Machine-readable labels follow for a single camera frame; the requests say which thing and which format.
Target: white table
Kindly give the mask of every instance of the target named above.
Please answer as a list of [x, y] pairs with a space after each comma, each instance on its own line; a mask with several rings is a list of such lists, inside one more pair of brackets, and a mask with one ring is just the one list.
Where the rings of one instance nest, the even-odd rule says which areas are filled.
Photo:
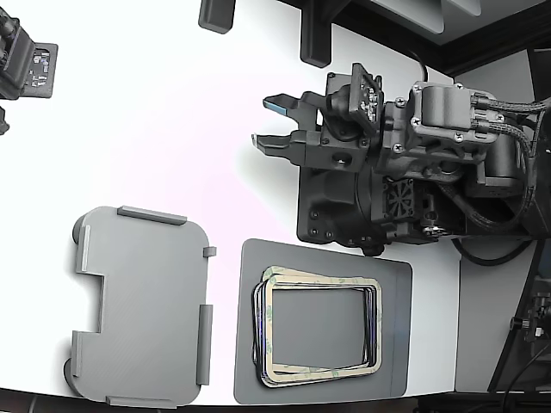
[[[71, 395], [62, 374], [71, 332], [97, 329], [100, 291], [99, 280], [74, 274], [71, 229], [94, 207], [129, 205], [186, 215], [218, 247], [207, 285], [211, 383], [195, 404], [235, 404], [241, 246], [300, 243], [298, 168], [250, 138], [295, 124], [262, 99], [323, 93], [328, 71], [350, 73], [356, 61], [381, 74], [394, 99], [418, 80], [418, 64], [334, 26], [333, 63], [306, 65], [300, 12], [276, 0], [238, 0], [226, 35], [199, 28], [200, 0], [2, 6], [34, 40], [58, 43], [59, 60], [53, 99], [3, 103], [12, 127], [0, 138], [0, 388]], [[434, 71], [430, 80], [451, 83]], [[406, 395], [452, 391], [458, 254], [449, 243], [397, 244], [384, 257], [414, 272]]]

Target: rectangular frame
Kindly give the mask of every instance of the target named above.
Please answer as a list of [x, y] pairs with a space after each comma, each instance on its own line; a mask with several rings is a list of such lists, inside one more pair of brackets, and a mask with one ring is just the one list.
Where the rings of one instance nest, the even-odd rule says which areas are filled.
[[[256, 337], [259, 345], [265, 345], [266, 349], [262, 351], [265, 354], [265, 368], [263, 367], [260, 372], [261, 378], [265, 373], [270, 383], [263, 379], [263, 383], [267, 386], [282, 386], [282, 385], [299, 385], [312, 382], [327, 381], [333, 379], [340, 379], [346, 377], [363, 376], [376, 372], [381, 366], [381, 320], [382, 320], [382, 303], [381, 303], [381, 286], [377, 280], [366, 279], [362, 277], [354, 278], [338, 278], [338, 277], [326, 277], [323, 275], [305, 273], [301, 271], [295, 271], [289, 268], [270, 267], [263, 273], [263, 283], [257, 285], [254, 293], [255, 307], [258, 308], [258, 300], [260, 289], [266, 286], [264, 292], [265, 308], [266, 311], [262, 315], [262, 326], [265, 328], [265, 341], [261, 340], [261, 337]], [[375, 363], [371, 365], [371, 360], [366, 360], [366, 349], [364, 349], [364, 363], [352, 367], [342, 367], [338, 369], [326, 369], [316, 367], [303, 367], [303, 366], [287, 366], [277, 363], [273, 363], [271, 343], [273, 342], [273, 330], [272, 330], [272, 311], [268, 310], [272, 307], [272, 296], [274, 289], [332, 289], [332, 288], [345, 288], [345, 289], [373, 289], [375, 292], [376, 302], [376, 325], [375, 325]], [[255, 314], [255, 325], [257, 334], [260, 330], [258, 328], [258, 314]]]

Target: gray plastic tray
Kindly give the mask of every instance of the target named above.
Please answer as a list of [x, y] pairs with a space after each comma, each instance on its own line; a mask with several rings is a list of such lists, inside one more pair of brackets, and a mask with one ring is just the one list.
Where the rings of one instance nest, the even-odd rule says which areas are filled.
[[75, 224], [77, 273], [102, 277], [99, 332], [73, 331], [65, 379], [111, 405], [175, 409], [208, 384], [212, 306], [203, 229], [184, 217], [99, 207]]
[[[234, 396], [240, 404], [342, 403], [398, 398], [407, 387], [412, 268], [393, 262], [258, 239], [241, 257]], [[368, 277], [382, 290], [382, 363], [370, 376], [268, 388], [252, 362], [252, 291], [270, 266], [338, 277]], [[357, 291], [278, 291], [274, 296], [274, 362], [343, 367], [362, 356], [362, 295]]]

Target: gray plastic lid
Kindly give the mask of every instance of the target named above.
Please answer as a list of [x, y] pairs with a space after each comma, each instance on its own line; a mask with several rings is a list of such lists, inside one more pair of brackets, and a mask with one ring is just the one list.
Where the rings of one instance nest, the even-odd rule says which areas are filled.
[[73, 331], [65, 379], [112, 405], [175, 409], [208, 384], [212, 306], [203, 229], [184, 217], [99, 207], [75, 224], [77, 272], [103, 277], [100, 329]]

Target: black robotic end effector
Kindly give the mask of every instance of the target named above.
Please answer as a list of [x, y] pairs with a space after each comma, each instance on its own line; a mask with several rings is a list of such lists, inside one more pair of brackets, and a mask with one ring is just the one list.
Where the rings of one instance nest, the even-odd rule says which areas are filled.
[[[19, 19], [0, 8], [0, 99], [52, 97], [58, 47], [34, 43]], [[0, 134], [8, 131], [0, 113]]]
[[[351, 82], [350, 76], [334, 73], [329, 79], [341, 86], [327, 96], [306, 92], [300, 99], [265, 98], [266, 108], [293, 119], [299, 129], [288, 136], [253, 135], [253, 144], [267, 156], [285, 157], [300, 167], [360, 172], [379, 131], [382, 79], [373, 79], [359, 64], [353, 66]], [[323, 125], [317, 125], [318, 112]]]
[[[266, 155], [300, 166], [300, 240], [376, 256], [391, 242], [448, 235], [551, 235], [542, 173], [549, 162], [536, 161], [542, 110], [551, 102], [510, 104], [458, 83], [418, 82], [407, 99], [383, 103], [381, 86], [354, 64], [352, 76], [328, 75], [326, 96], [264, 100], [299, 125], [286, 137], [253, 140]], [[535, 130], [531, 141], [522, 124]], [[538, 176], [545, 185], [535, 185]]]

